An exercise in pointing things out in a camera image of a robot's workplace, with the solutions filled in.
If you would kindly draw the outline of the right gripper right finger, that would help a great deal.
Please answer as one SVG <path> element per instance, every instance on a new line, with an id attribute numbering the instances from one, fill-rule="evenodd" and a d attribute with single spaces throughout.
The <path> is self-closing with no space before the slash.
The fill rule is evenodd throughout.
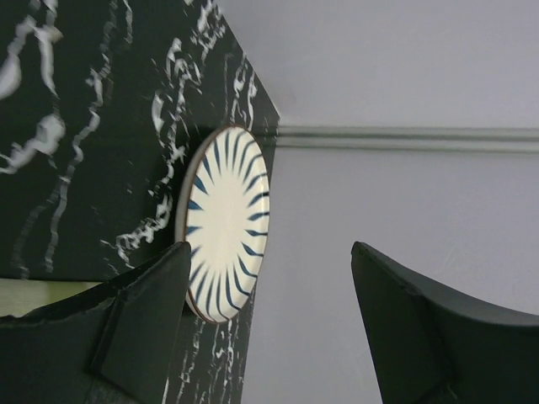
<path id="1" fill-rule="evenodd" d="M 355 293 L 385 403 L 536 403 L 538 317 L 404 267 L 364 243 Z"/>

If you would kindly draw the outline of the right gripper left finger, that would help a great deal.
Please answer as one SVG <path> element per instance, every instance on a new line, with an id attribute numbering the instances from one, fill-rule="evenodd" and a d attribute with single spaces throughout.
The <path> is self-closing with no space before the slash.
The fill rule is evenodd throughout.
<path id="1" fill-rule="evenodd" d="M 189 283 L 178 242 L 129 272 L 1 318 L 3 403 L 159 403 Z"/>

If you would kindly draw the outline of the white blue striped plate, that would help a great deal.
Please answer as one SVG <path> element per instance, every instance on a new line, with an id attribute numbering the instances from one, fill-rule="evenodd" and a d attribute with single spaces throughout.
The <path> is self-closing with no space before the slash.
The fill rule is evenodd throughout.
<path id="1" fill-rule="evenodd" d="M 246 129 L 213 132 L 193 156 L 180 190 L 174 235 L 191 246 L 186 300 L 210 323 L 232 320 L 253 293 L 270 225 L 270 180 Z"/>

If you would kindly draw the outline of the green checkered cloth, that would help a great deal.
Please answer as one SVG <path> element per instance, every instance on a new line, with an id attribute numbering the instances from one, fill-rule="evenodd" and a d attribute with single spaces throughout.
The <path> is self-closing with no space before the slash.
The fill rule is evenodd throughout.
<path id="1" fill-rule="evenodd" d="M 1 316 L 21 317 L 42 306 L 65 300 L 100 282 L 1 279 Z"/>

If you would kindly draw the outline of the right aluminium frame post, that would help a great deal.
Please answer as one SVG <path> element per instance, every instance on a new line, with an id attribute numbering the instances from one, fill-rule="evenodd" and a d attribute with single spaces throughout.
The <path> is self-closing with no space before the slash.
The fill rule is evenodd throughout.
<path id="1" fill-rule="evenodd" d="M 538 130 L 282 126 L 276 145 L 320 150 L 537 154 Z"/>

